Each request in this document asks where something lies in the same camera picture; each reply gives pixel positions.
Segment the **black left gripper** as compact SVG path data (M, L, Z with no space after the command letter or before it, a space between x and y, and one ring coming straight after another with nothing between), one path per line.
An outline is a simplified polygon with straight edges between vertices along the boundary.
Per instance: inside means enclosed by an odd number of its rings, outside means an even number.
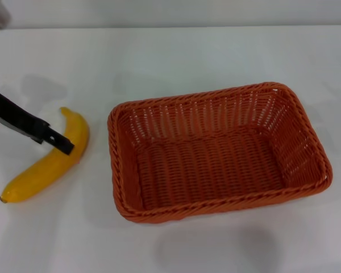
M65 136L50 128L49 123L30 114L0 94L0 123L21 133L37 143L44 141L70 155L74 144Z

